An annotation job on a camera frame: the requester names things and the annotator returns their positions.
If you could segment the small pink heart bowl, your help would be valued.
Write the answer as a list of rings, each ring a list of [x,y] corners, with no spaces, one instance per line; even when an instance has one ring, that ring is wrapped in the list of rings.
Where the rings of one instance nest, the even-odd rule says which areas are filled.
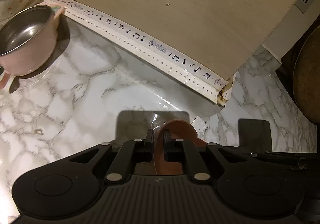
[[[157,175],[182,175],[185,154],[182,144],[191,141],[196,147],[205,147],[206,142],[200,139],[195,128],[183,120],[172,120],[165,123],[157,133],[153,152],[153,162]]]

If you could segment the music note edge strip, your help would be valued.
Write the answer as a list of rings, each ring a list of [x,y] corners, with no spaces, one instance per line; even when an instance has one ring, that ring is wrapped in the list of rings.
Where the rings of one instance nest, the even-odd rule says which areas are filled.
[[[159,39],[106,13],[74,0],[44,0],[60,4],[65,15],[158,68],[219,106],[230,99],[233,80],[210,69]]]

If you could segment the round wooden cutting board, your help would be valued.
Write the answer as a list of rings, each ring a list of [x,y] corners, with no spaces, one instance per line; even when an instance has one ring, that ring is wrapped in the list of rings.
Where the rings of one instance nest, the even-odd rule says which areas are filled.
[[[305,41],[293,71],[293,95],[301,112],[319,124],[319,28]]]

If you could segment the pink pot with steel interior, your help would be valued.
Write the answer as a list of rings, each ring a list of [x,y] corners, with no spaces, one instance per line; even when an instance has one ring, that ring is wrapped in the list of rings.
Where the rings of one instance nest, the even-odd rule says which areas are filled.
[[[12,76],[41,67],[53,53],[62,5],[35,5],[12,17],[1,28],[1,89]]]

